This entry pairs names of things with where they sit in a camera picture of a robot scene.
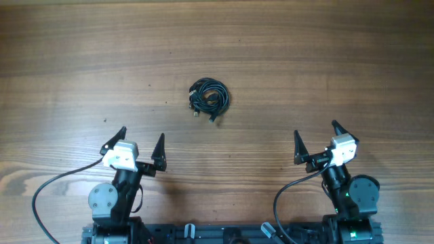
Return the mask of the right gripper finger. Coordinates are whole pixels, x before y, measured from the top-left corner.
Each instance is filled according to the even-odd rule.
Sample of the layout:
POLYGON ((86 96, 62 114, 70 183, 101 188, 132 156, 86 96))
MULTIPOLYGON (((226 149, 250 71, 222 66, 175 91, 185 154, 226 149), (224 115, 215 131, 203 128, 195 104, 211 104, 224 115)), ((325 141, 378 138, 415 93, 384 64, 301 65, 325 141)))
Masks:
POLYGON ((359 144, 359 139, 355 137, 353 134, 351 134, 350 132, 348 132, 341 124, 339 124, 339 122, 337 122, 337 120, 332 121, 332 126, 337 136, 348 134, 354 139, 356 144, 359 144))
POLYGON ((309 160, 310 154, 300 137, 298 130, 294 131, 294 164, 300 165, 309 160))

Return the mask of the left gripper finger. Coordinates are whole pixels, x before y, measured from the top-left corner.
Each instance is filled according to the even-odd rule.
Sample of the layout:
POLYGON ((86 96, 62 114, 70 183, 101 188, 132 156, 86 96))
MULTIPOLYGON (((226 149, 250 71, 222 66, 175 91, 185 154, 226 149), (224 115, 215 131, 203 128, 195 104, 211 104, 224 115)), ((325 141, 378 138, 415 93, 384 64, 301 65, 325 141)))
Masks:
POLYGON ((151 155, 151 159, 154 161, 154 166, 157 171, 166 171, 167 160, 165 155, 165 134, 162 133, 155 146, 155 149, 151 155))
POLYGON ((105 155, 109 150, 114 149, 114 146, 119 140, 124 140, 127 128, 123 126, 110 140, 102 145, 100 149, 100 154, 105 155))

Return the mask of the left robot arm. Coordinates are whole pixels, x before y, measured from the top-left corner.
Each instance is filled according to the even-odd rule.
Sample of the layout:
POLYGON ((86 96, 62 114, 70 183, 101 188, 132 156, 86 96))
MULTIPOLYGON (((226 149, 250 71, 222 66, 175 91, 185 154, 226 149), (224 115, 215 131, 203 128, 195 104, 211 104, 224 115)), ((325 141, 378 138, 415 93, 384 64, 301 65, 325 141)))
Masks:
POLYGON ((136 244, 154 243, 155 239, 140 217, 131 217, 141 206, 133 208, 137 192, 143 191, 142 176, 155 177, 165 171, 165 135, 161 134, 151 155, 152 163, 137 160, 139 151, 134 141, 126 140, 123 126, 102 145, 100 154, 105 167, 115 170, 110 183, 98 184, 89 193, 92 211, 91 227, 83 228, 81 244, 136 244))

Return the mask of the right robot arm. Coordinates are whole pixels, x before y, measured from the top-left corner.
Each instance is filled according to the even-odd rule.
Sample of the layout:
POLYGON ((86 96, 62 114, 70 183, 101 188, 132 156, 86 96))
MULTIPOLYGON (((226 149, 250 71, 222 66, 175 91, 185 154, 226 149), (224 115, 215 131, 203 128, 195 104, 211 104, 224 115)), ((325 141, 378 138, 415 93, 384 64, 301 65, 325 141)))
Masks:
POLYGON ((359 139, 333 120, 335 136, 323 152, 310 154, 298 131, 294 132, 294 163, 305 164, 306 172, 320 173, 322 188, 335 208, 335 214, 321 221, 322 243, 383 243, 377 214, 379 181, 367 175, 351 176, 346 164, 357 154, 359 139))

